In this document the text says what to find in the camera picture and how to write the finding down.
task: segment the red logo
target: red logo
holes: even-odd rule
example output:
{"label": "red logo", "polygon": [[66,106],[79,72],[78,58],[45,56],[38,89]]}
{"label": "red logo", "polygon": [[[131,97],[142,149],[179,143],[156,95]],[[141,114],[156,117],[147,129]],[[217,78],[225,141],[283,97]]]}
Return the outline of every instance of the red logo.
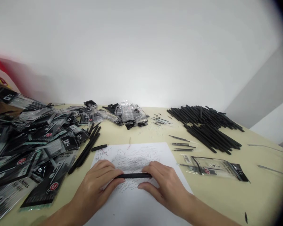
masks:
{"label": "red logo", "polygon": [[17,165],[23,164],[25,163],[25,161],[26,161],[26,158],[22,158],[17,162]]}
{"label": "red logo", "polygon": [[207,173],[207,174],[210,174],[210,171],[208,169],[204,169],[204,171]]}
{"label": "red logo", "polygon": [[54,182],[54,183],[50,186],[50,190],[53,191],[53,190],[55,190],[58,186],[59,186],[59,183],[58,183],[58,182]]}

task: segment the table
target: table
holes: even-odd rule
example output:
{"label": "table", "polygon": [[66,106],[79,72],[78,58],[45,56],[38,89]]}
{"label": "table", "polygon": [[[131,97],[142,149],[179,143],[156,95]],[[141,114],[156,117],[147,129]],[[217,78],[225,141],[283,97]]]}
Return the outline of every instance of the table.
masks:
{"label": "table", "polygon": [[[245,132],[221,128],[220,131],[230,136],[240,144],[241,150],[234,149],[232,155],[217,151],[212,153],[207,147],[190,135],[183,125],[176,119],[171,120],[167,116],[166,108],[143,108],[150,116],[162,114],[162,118],[173,121],[173,127],[157,126],[149,119],[149,125],[127,130],[125,126],[117,126],[108,120],[101,123],[101,135],[95,146],[108,144],[131,143],[155,143],[167,142],[170,149],[172,142],[180,142],[168,135],[185,138],[199,143],[199,152],[193,152],[194,156],[224,159],[231,163],[241,165],[245,175],[250,180],[241,182],[227,178],[201,176],[187,173],[185,167],[181,170],[189,183],[194,195],[200,200],[219,211],[223,215],[233,219],[241,225],[271,225],[276,219],[283,204],[283,175],[256,165],[263,165],[283,172],[283,153],[265,147],[248,146],[248,144],[261,144],[283,151],[283,148],[263,138],[262,136],[244,128]],[[174,152],[178,163],[185,163],[181,152]],[[83,180],[86,172],[90,169],[95,153],[91,153],[82,167],[76,169],[73,174],[67,175],[53,205],[48,209],[19,212],[24,198],[0,220],[1,225],[38,225],[48,216],[56,212],[68,203],[74,196],[78,186]],[[244,214],[247,213],[248,224],[245,222]]]}

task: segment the hand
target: hand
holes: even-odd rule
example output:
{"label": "hand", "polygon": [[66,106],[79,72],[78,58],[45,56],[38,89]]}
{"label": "hand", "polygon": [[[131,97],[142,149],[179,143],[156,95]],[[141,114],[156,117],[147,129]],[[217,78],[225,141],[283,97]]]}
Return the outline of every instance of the hand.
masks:
{"label": "hand", "polygon": [[87,172],[73,199],[42,225],[84,225],[105,204],[113,190],[125,182],[124,178],[114,179],[123,173],[108,160],[99,160]]}
{"label": "hand", "polygon": [[160,188],[149,182],[139,184],[138,188],[146,190],[169,211],[187,220],[193,208],[194,196],[185,189],[175,170],[154,161],[145,166],[142,172],[150,173]]}

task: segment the left hand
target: left hand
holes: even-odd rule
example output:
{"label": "left hand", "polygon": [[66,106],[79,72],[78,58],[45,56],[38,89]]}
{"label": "left hand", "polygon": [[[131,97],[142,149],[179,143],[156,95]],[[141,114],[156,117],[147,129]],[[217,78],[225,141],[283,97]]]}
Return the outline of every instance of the left hand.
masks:
{"label": "left hand", "polygon": [[42,225],[84,225],[105,204],[113,190],[125,182],[124,178],[114,179],[123,173],[108,160],[99,160],[87,172],[72,200]]}

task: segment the white paper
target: white paper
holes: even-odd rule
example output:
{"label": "white paper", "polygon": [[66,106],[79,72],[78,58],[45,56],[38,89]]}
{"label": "white paper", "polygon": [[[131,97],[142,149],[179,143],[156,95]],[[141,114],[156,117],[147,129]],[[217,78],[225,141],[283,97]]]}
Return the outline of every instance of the white paper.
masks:
{"label": "white paper", "polygon": [[[140,173],[149,162],[158,161],[173,167],[184,187],[192,193],[167,143],[111,145],[96,152],[92,166],[100,159],[109,160],[124,173]],[[158,203],[149,193],[138,189],[137,186],[144,181],[158,187],[154,178],[126,179],[86,225],[190,225]]]}

